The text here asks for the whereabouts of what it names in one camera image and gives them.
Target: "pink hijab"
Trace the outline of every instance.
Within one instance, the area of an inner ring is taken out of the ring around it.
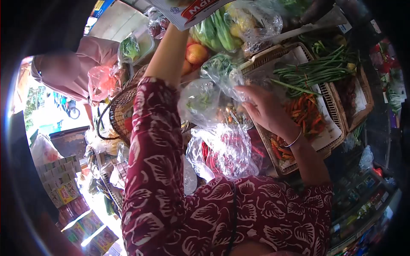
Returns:
[[[81,38],[80,45],[76,55],[80,61],[80,73],[72,82],[62,82],[60,84],[51,82],[55,79],[47,80],[47,77],[41,79],[38,67],[35,66],[37,58],[43,58],[43,55],[36,56],[31,65],[31,76],[38,82],[43,82],[44,85],[51,88],[57,93],[60,93],[70,99],[83,104],[87,103],[88,98],[88,71],[103,64],[111,64],[116,59],[119,42],[107,39],[101,39],[94,36],[84,36]]]

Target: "woman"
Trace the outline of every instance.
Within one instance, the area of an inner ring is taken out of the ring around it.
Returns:
[[[83,103],[91,126],[94,128],[89,101],[88,71],[96,66],[112,66],[117,60],[119,42],[84,36],[76,53],[52,52],[35,56],[31,76],[53,91]]]
[[[134,102],[123,238],[129,255],[325,255],[332,186],[326,166],[272,94],[236,89],[255,102],[254,121],[284,138],[306,189],[298,195],[271,177],[218,177],[184,196],[178,86],[188,31],[172,24]]]

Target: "bag of chilies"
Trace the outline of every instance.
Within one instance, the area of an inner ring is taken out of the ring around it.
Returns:
[[[186,156],[207,182],[218,176],[258,175],[263,156],[252,155],[251,139],[239,125],[218,124],[215,129],[191,129],[191,133]]]

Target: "tree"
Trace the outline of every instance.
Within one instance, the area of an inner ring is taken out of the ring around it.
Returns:
[[[27,96],[27,102],[26,102],[26,108],[24,110],[24,123],[26,127],[26,131],[30,129],[33,125],[33,119],[32,119],[32,114],[33,111],[37,109],[37,94],[40,92],[39,88],[32,88],[30,87],[28,90],[28,96]]]

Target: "paper sheet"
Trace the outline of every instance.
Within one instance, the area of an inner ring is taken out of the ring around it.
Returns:
[[[356,111],[355,111],[354,115],[356,115],[360,111],[366,109],[366,104],[367,104],[366,97],[364,96],[363,89],[360,86],[360,82],[359,82],[359,79],[357,79],[357,77],[355,78],[355,85],[356,85],[356,88],[355,88]]]
[[[291,52],[288,54],[285,54],[281,58],[272,60],[256,69],[253,71],[250,71],[246,75],[249,76],[252,82],[256,81],[259,82],[260,85],[263,84],[271,84],[270,83],[270,78],[277,79],[275,75],[272,74],[272,71],[275,70],[275,64],[277,62],[285,63],[285,64],[292,64],[292,65],[300,65],[303,63],[308,62],[308,59],[305,56],[305,53],[302,50],[302,47],[297,47],[293,49]],[[314,85],[311,87],[311,89],[315,92],[321,93],[319,85]],[[286,97],[286,88],[284,86],[276,85],[271,87],[271,91],[273,91],[276,96],[279,97],[281,102],[288,101],[288,98]],[[329,112],[326,108],[325,101],[322,96],[318,96],[316,98],[317,100],[317,106],[319,111],[322,113],[323,118],[325,122],[327,123],[326,129],[322,133],[320,133],[315,140],[312,142],[312,147],[318,151],[325,146],[329,145],[333,141],[335,141],[340,135],[342,134],[342,131],[340,130],[339,127],[335,124],[335,122],[332,120],[331,116],[329,115]],[[295,164],[296,161],[280,161],[280,166],[282,169],[285,169],[293,164]]]

